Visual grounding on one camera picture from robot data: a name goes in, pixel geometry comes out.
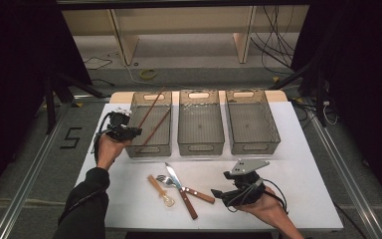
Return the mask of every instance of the basket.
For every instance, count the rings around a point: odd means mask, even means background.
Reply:
[[[179,153],[222,154],[225,136],[218,91],[183,90],[179,97]]]
[[[281,142],[263,89],[226,92],[232,154],[273,154]]]
[[[128,126],[138,127],[152,107],[158,93],[134,93]],[[126,148],[129,157],[155,157],[171,155],[172,93],[163,92],[142,123],[141,135]]]

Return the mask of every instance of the spoon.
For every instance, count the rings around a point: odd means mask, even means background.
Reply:
[[[173,200],[172,197],[168,196],[166,194],[166,191],[164,191],[159,184],[157,183],[156,179],[152,175],[148,175],[147,177],[148,181],[150,181],[151,185],[153,185],[157,191],[159,192],[159,195],[163,197],[163,202],[166,206],[171,207],[173,204],[175,204],[175,200]]]

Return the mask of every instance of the wooden handle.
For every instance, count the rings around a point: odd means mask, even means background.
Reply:
[[[197,215],[197,212],[195,212],[194,207],[191,205],[191,202],[188,199],[187,194],[185,193],[184,190],[182,190],[182,188],[179,189],[179,193],[181,193],[181,197],[184,200],[185,205],[187,206],[187,209],[190,212],[192,219],[195,220],[198,217],[198,215]]]
[[[163,196],[164,194],[166,194],[166,192],[163,191],[163,189],[160,187],[159,183],[157,183],[157,181],[153,177],[153,175],[148,175],[147,179],[151,183],[151,185],[153,185],[157,189],[157,191],[159,192],[160,196]]]
[[[212,203],[212,204],[215,203],[215,198],[214,198],[214,197],[211,197],[211,196],[209,196],[209,195],[206,195],[206,194],[204,194],[204,193],[201,193],[201,192],[196,191],[196,190],[194,190],[194,189],[191,189],[191,188],[189,188],[189,187],[185,187],[185,191],[188,192],[188,193],[190,193],[191,195],[196,196],[196,197],[198,197],[198,198],[200,198],[200,199],[203,199],[203,200],[205,200],[205,201],[207,201],[207,202],[210,202],[210,203]]]

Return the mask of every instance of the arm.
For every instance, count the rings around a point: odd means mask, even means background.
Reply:
[[[104,238],[104,218],[108,206],[108,197],[105,192],[109,187],[108,170],[130,143],[130,140],[118,142],[105,134],[101,136],[97,166],[90,169],[85,181],[70,192],[66,211],[84,198],[93,196],[62,218],[54,238]]]
[[[266,191],[275,194],[269,187],[266,187]],[[302,235],[287,217],[287,213],[281,204],[266,194],[263,194],[262,197],[253,204],[237,206],[236,208],[255,215],[260,220],[278,229],[286,238],[303,239]]]

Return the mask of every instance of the printed number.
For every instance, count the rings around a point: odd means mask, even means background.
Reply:
[[[72,141],[74,140],[76,143],[74,143],[74,146],[61,146],[60,149],[70,149],[70,148],[76,148],[77,143],[79,143],[80,138],[79,137],[70,137],[71,130],[81,130],[82,127],[70,127],[68,129],[67,135],[65,136],[65,141]]]

